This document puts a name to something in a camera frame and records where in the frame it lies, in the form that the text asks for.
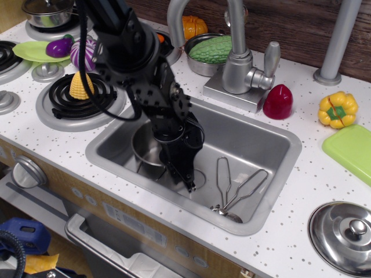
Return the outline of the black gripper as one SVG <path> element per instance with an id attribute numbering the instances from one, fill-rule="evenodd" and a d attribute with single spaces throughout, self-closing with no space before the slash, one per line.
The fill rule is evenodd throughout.
<path id="1" fill-rule="evenodd" d="M 180 135 L 153 133 L 161 144 L 160 160 L 170 172 L 175 184 L 184 183 L 189 193 L 196 191 L 194 183 L 194 159 L 202 149 L 205 133 L 193 113 L 188 114 Z"/>

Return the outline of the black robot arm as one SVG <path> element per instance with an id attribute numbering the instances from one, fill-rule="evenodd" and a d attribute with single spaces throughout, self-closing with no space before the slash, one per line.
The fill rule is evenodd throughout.
<path id="1" fill-rule="evenodd" d="M 81 42 L 78 67 L 86 81 L 87 22 L 98 36 L 93 62 L 110 85 L 124 89 L 132 104 L 131 121 L 146 116 L 154 139 L 160 143 L 159 158 L 175 182 L 195 190 L 194 159 L 205 134 L 190 111 L 190 97 L 175 81 L 162 55 L 157 33 L 141 23 L 125 1 L 77 1 Z"/>

